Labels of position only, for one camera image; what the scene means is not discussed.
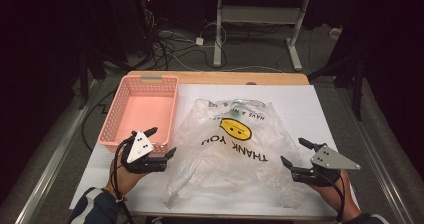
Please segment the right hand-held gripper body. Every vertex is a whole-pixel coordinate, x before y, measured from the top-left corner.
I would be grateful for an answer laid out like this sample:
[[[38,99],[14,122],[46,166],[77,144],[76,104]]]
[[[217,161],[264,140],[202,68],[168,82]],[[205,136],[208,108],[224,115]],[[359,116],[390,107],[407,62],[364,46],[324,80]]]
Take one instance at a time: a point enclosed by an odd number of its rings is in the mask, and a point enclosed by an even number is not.
[[[310,158],[310,169],[294,167],[291,171],[294,182],[318,187],[329,187],[339,178],[341,170],[359,170],[361,166],[344,155],[323,144],[323,147]]]

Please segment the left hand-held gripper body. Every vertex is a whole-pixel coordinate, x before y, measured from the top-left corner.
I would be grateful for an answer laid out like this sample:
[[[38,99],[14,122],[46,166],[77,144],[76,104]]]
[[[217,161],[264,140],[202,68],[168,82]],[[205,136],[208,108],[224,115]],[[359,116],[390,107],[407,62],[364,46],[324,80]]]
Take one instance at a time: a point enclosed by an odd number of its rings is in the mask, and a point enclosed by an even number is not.
[[[154,146],[149,138],[138,131],[124,147],[121,163],[130,173],[163,172],[167,168],[167,161],[163,157],[150,157],[153,150]]]

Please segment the pink plastic basket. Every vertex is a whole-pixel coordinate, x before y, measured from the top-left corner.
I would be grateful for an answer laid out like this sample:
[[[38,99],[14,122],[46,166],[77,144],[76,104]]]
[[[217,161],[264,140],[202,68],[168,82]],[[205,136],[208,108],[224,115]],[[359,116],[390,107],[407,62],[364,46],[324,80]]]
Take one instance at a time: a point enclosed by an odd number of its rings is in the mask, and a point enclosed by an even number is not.
[[[98,143],[114,152],[132,131],[158,130],[149,140],[154,154],[171,149],[174,112],[178,99],[177,76],[126,75],[121,79]]]

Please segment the clear smiley plastic bag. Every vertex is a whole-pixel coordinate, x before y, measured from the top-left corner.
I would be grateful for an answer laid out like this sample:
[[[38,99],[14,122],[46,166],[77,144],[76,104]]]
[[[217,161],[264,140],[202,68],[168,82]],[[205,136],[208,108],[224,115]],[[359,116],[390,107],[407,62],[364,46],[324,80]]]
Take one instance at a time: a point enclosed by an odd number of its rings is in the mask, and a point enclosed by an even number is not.
[[[194,193],[228,195],[246,187],[269,190],[285,208],[304,202],[281,158],[301,162],[298,148],[270,102],[198,99],[173,137],[164,203]]]

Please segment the person's left hand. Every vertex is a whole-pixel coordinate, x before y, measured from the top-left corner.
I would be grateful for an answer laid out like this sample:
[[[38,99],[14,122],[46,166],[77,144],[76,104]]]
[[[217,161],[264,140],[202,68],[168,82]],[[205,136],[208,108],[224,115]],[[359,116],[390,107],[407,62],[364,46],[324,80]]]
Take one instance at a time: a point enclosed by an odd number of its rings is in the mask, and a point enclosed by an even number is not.
[[[124,167],[119,167],[120,164],[121,156],[112,160],[110,164],[109,180],[105,186],[106,190],[114,197],[117,197],[114,190],[118,190],[122,195],[126,195],[144,176],[146,176],[146,173],[130,173]]]

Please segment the person's right hand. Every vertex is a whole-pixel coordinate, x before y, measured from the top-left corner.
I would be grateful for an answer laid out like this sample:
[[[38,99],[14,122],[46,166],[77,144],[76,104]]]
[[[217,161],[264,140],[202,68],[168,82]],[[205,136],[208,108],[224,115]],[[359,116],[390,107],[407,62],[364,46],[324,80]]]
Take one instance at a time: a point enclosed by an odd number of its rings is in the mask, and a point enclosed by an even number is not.
[[[341,222],[348,222],[361,214],[360,209],[353,201],[350,188],[350,180],[345,170],[340,173],[340,179],[336,182],[336,187],[341,191],[344,196],[344,201],[334,187],[318,187],[311,185],[311,188],[318,192],[322,199],[335,211],[339,212],[341,206],[344,206]]]

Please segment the white table mat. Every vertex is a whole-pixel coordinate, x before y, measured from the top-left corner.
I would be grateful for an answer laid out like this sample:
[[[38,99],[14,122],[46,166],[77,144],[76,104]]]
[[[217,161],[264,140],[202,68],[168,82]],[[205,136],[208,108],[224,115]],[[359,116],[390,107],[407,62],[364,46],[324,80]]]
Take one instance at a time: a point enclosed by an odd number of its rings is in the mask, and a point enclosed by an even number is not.
[[[270,101],[289,135],[335,148],[315,88],[311,85],[206,85],[181,84],[178,90],[174,127],[179,128],[194,102],[246,98]],[[172,208],[163,201],[167,175],[152,173],[128,194],[128,208],[134,215],[186,216],[237,219],[330,220],[336,216],[314,190],[303,187],[305,200],[296,208],[285,208],[271,190],[259,185],[247,186],[228,195],[196,192]]]

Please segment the black metal stand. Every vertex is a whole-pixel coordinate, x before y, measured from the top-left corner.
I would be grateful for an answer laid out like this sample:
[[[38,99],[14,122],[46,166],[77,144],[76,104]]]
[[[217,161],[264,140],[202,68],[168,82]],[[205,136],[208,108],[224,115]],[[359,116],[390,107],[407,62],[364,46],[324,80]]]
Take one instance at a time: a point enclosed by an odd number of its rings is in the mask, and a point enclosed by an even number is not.
[[[330,62],[325,67],[312,72],[307,76],[312,81],[320,76],[334,76],[333,81],[336,88],[353,87],[352,111],[358,121],[361,116],[362,82],[364,74],[364,56],[360,51],[354,51],[341,60]]]

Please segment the metal floor rail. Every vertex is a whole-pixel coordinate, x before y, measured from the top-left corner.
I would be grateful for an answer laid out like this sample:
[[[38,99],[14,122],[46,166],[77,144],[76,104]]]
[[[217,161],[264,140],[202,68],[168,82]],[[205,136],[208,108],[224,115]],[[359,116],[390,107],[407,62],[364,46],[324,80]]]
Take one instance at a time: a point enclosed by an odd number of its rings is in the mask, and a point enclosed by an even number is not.
[[[66,158],[67,153],[70,150],[71,141],[78,127],[86,117],[89,111],[89,107],[92,104],[94,97],[100,90],[102,83],[102,80],[94,79],[89,85],[88,98],[78,109],[76,116],[71,119],[71,126],[60,138],[60,142],[58,143],[56,150],[53,152],[48,164],[46,165],[46,168],[41,174],[26,204],[17,217],[15,224],[32,224],[52,184],[54,183],[54,180],[57,177],[57,174]]]
[[[378,193],[383,195],[382,199],[376,199],[371,192],[361,190],[362,196],[373,197],[366,204],[373,208],[378,205],[387,206],[384,216],[391,223],[418,224],[419,205],[415,201],[416,195],[421,195],[422,181],[372,99],[373,95],[368,89],[365,90],[359,120],[353,112],[350,92],[339,89],[338,94],[354,123],[354,130],[360,137],[359,145],[371,168],[366,174],[373,175],[372,182],[376,182]]]

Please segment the white metal desk frame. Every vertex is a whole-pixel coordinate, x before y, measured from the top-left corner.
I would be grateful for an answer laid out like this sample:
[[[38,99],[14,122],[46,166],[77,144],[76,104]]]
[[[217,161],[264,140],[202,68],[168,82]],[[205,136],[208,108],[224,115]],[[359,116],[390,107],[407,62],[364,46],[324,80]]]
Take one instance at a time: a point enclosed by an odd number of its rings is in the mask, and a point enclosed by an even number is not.
[[[260,7],[258,4],[236,5],[227,4],[223,0],[217,0],[216,6],[216,34],[214,41],[213,66],[222,67],[224,60],[223,45],[227,32],[222,23],[255,23],[255,24],[279,24],[293,25],[294,31],[290,38],[285,40],[291,63],[296,71],[302,70],[296,42],[307,12],[309,0],[302,0],[298,7]]]

